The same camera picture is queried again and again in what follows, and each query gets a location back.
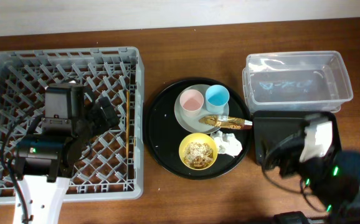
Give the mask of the clear plastic bin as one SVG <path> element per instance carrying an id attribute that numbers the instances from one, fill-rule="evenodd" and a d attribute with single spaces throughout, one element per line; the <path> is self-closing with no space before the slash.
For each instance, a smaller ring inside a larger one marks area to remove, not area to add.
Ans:
<path id="1" fill-rule="evenodd" d="M 354 97 L 337 51 L 250 54 L 242 70 L 249 111 L 331 111 Z"/>

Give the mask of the food scraps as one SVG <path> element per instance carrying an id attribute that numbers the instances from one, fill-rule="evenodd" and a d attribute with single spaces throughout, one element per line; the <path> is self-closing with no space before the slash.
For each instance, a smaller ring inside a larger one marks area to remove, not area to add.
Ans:
<path id="1" fill-rule="evenodd" d="M 184 162 L 193 169 L 203 169 L 213 162 L 213 149 L 207 143 L 191 142 L 184 151 Z"/>

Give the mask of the grey dishwasher rack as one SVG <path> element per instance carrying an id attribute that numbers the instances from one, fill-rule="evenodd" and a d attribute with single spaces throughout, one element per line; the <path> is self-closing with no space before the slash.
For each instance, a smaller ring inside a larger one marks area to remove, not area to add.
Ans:
<path id="1" fill-rule="evenodd" d="M 0 52 L 0 158 L 8 158 L 34 117 L 44 112 L 48 85 L 73 79 L 109 97 L 117 127 L 91 140 L 73 170 L 67 202 L 126 200 L 143 192 L 144 65 L 136 47 Z M 130 146 L 126 160 L 126 92 L 130 91 Z M 0 162 L 0 205 L 13 204 L 12 180 Z"/>

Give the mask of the grey plate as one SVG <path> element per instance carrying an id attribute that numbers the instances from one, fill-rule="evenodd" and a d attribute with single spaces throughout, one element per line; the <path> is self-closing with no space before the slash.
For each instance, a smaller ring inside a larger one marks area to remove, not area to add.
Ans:
<path id="1" fill-rule="evenodd" d="M 226 104 L 224 111 L 220 114 L 214 114 L 207 110 L 205 93 L 206 93 L 206 90 L 210 86 L 211 85 L 206 85 L 206 84 L 197 84 L 197 85 L 188 86 L 176 98 L 176 101 L 174 104 L 174 114 L 175 114 L 176 120 L 186 131 L 189 131 L 190 133 L 210 134 L 210 133 L 216 132 L 219 130 L 218 127 L 213 127 L 213 126 L 209 126 L 207 124 L 202 124 L 199 122 L 199 119 L 201 119 L 202 117 L 207 116 L 207 115 L 226 115 L 226 116 L 229 115 L 229 101 Z M 180 102 L 179 102 L 181 94 L 185 90 L 190 90 L 190 89 L 200 91 L 204 97 L 204 104 L 202 106 L 201 112 L 195 117 L 187 117 L 183 113 Z"/>

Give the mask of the pink cup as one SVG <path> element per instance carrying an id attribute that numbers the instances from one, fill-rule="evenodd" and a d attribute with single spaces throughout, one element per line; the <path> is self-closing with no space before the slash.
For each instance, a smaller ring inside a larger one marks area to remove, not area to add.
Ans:
<path id="1" fill-rule="evenodd" d="M 197 116 L 204 104 L 204 97 L 198 90 L 185 90 L 179 99 L 183 113 L 187 117 Z"/>

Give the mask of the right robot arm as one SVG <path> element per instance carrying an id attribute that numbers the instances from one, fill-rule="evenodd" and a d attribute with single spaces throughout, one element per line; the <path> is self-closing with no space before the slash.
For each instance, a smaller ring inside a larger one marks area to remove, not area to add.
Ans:
<path id="1" fill-rule="evenodd" d="M 279 167 L 281 177 L 299 175 L 297 190 L 270 183 L 301 195 L 323 223 L 360 223 L 360 153 L 337 150 L 330 121 L 310 123 L 274 146 L 262 142 L 262 173 Z"/>

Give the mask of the yellow bowl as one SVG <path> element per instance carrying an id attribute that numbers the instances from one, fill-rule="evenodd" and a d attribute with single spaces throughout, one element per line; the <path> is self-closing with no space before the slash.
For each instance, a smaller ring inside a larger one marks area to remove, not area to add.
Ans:
<path id="1" fill-rule="evenodd" d="M 218 156 L 214 140 L 203 133 L 186 136 L 179 145 L 181 162 L 193 170 L 204 170 L 212 166 Z"/>

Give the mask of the blue cup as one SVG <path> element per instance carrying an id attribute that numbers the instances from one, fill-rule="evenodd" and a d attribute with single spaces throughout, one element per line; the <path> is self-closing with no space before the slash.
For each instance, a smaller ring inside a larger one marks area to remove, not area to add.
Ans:
<path id="1" fill-rule="evenodd" d="M 222 85 L 212 85 L 206 90 L 205 98 L 207 110 L 214 114 L 220 114 L 224 111 L 230 94 L 226 87 Z"/>

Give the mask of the wooden chopstick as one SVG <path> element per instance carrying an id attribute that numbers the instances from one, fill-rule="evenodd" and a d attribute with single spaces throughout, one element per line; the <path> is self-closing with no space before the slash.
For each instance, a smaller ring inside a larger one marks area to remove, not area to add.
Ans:
<path id="1" fill-rule="evenodd" d="M 126 160 L 129 158 L 130 146 L 130 91 L 126 92 Z"/>

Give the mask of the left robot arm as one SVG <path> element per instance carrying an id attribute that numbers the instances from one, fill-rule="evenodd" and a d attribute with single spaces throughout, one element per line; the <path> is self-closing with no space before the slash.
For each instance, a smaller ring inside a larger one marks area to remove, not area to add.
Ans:
<path id="1" fill-rule="evenodd" d="M 2 163 L 16 191 L 14 223 L 57 223 L 75 164 L 86 158 L 83 149 L 120 122 L 109 97 L 96 98 L 79 83 L 49 85 L 41 106 L 44 113 Z"/>

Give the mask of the round black tray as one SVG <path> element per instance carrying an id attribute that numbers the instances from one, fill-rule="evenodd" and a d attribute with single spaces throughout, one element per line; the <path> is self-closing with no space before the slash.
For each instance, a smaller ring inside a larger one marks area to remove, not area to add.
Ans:
<path id="1" fill-rule="evenodd" d="M 211 179 L 224 175 L 236 167 L 249 152 L 253 131 L 223 129 L 233 133 L 242 144 L 241 153 L 235 157 L 219 154 L 215 163 L 204 170 L 193 170 L 183 164 L 179 156 L 181 141 L 190 134 L 177 122 L 174 104 L 179 94 L 187 87 L 197 84 L 221 85 L 209 78 L 187 78 L 174 82 L 160 90 L 143 115 L 143 142 L 152 157 L 166 170 L 180 177 L 193 180 Z"/>

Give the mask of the white napkin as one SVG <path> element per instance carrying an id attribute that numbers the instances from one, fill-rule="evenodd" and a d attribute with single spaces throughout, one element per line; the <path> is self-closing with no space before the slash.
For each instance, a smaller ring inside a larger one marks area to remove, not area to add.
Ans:
<path id="1" fill-rule="evenodd" d="M 238 156 L 242 151 L 242 144 L 233 133 L 223 133 L 217 131 L 211 134 L 219 154 L 227 154 L 229 156 Z"/>

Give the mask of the black rectangular tray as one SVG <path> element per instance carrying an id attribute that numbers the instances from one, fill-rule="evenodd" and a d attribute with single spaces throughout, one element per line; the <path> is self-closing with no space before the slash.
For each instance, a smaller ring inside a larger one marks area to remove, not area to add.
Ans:
<path id="1" fill-rule="evenodd" d="M 333 151 L 342 151 L 336 117 L 329 111 L 256 111 L 253 114 L 253 134 L 256 164 L 262 165 L 267 150 L 289 135 L 302 130 L 307 118 L 327 118 L 333 123 Z"/>

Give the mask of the gold snack wrapper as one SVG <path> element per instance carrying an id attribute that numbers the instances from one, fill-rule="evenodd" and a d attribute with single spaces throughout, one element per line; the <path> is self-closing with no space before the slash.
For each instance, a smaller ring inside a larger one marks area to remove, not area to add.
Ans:
<path id="1" fill-rule="evenodd" d="M 253 122 L 249 120 L 226 115 L 207 115 L 199 119 L 199 122 L 213 127 L 236 130 L 251 129 L 253 126 Z"/>

